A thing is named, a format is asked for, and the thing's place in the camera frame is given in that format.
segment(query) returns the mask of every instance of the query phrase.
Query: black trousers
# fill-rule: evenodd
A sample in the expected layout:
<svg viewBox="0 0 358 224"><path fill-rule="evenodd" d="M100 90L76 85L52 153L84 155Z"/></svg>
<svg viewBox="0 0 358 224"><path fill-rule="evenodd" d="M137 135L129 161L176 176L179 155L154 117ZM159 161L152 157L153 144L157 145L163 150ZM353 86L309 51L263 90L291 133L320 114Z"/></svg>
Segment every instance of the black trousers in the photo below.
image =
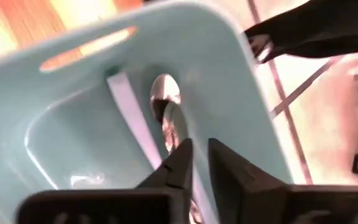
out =
<svg viewBox="0 0 358 224"><path fill-rule="evenodd" d="M270 36L274 46L266 60L281 54L318 58L358 52L358 0L310 0L244 33Z"/></svg>

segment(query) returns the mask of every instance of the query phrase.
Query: floor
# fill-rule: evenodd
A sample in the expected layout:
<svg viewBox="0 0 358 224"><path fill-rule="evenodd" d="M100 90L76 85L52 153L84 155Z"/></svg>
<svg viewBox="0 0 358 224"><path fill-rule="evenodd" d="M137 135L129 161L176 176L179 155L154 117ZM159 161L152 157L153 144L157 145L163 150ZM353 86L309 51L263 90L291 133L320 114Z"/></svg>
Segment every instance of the floor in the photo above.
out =
<svg viewBox="0 0 358 224"><path fill-rule="evenodd" d="M243 29L306 0L211 0ZM141 7L141 0L0 0L0 56ZM61 66L131 33L79 47L47 66ZM259 65L255 77L299 184L358 185L352 157L358 152L358 54L305 59L283 55Z"/></svg>

